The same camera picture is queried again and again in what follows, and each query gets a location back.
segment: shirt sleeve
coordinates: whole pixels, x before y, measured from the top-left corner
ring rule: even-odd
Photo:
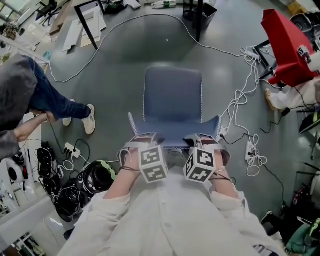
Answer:
[[[13,157],[20,150],[17,137],[13,130],[0,131],[0,162]]]
[[[250,213],[243,192],[238,198],[211,192],[211,201],[220,213],[236,228],[261,256],[284,256],[284,250],[266,233],[259,219]]]
[[[58,256],[97,255],[128,209],[130,194],[114,199],[97,198],[87,218],[77,224]]]

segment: floor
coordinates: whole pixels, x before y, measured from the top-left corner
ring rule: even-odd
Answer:
[[[218,12],[209,28],[202,33],[200,42],[235,54],[240,54],[240,47],[258,45],[267,39],[260,24],[264,9],[277,8],[288,15],[286,8],[277,0],[218,0],[215,7]],[[153,10],[150,7],[132,10],[128,7],[118,15],[104,16],[108,27],[102,36],[113,26],[133,17],[170,14],[180,18],[182,12],[181,7],[165,10]],[[75,75],[95,52],[92,45],[80,48],[80,42],[74,50],[62,52],[71,21],[76,18],[75,12],[72,12],[52,53],[51,66],[57,80],[67,80]],[[118,150],[133,137],[128,112],[143,117],[144,76],[150,66],[201,71],[205,121],[224,112],[234,98],[235,90],[243,88],[250,72],[250,67],[242,57],[236,58],[197,45],[172,17],[148,16],[130,21],[107,37],[91,64],[77,77],[61,83],[55,82],[48,74],[49,80],[60,93],[83,104],[91,103],[96,109],[96,129],[92,135],[85,134],[80,120],[73,120],[69,127],[64,127],[62,121],[55,123],[53,128],[60,144],[74,144],[77,139],[84,139],[90,145],[91,161],[115,160]],[[250,78],[248,89],[253,87],[254,79]],[[279,113],[270,111],[265,102],[265,88],[269,86],[260,84],[248,97],[248,103],[238,111],[238,123],[247,127],[252,134],[258,133],[260,128],[267,129],[269,121],[279,118]],[[222,124],[226,126],[228,121],[228,117],[224,116]],[[233,142],[243,133],[241,128],[232,126],[226,139]],[[59,151],[48,124],[42,126],[42,139],[51,142],[55,152]],[[231,153],[227,165],[229,174],[235,177],[237,189],[244,191],[251,211],[259,218],[268,210],[278,213],[282,188],[263,167],[258,176],[247,176],[244,160],[246,142],[247,139],[242,139],[227,146]],[[299,137],[299,116],[296,113],[290,113],[279,126],[272,127],[270,134],[259,133],[257,147],[260,154],[267,157],[268,168],[283,181],[284,198],[288,203],[293,196],[296,171],[305,170],[302,163],[310,162],[311,143],[308,138]],[[87,156],[86,145],[79,144],[79,149]],[[81,158],[77,159],[76,169],[80,170],[83,164]]]

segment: white cylindrical object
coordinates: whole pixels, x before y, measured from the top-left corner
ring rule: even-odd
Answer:
[[[308,68],[311,72],[320,70],[320,51],[310,56],[311,62],[308,64]]]

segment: white shirt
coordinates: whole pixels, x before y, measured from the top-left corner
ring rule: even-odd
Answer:
[[[160,182],[140,176],[127,196],[96,195],[59,256],[286,255],[243,193],[231,198],[210,186],[185,180],[174,167]]]

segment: office chair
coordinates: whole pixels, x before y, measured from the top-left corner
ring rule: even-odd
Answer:
[[[128,114],[134,135],[157,133],[165,149],[187,150],[193,134],[220,138],[221,116],[203,122],[202,75],[198,70],[149,67],[145,73],[143,119]]]
[[[44,5],[44,8],[42,8],[41,10],[38,10],[38,14],[36,16],[36,21],[38,21],[39,19],[41,19],[42,17],[46,17],[48,16],[44,21],[42,21],[42,26],[45,26],[45,23],[48,21],[48,26],[50,26],[50,20],[53,16],[58,15],[59,11],[62,9],[62,7],[59,7],[57,9],[58,3],[55,0],[49,0],[49,4],[48,5]]]

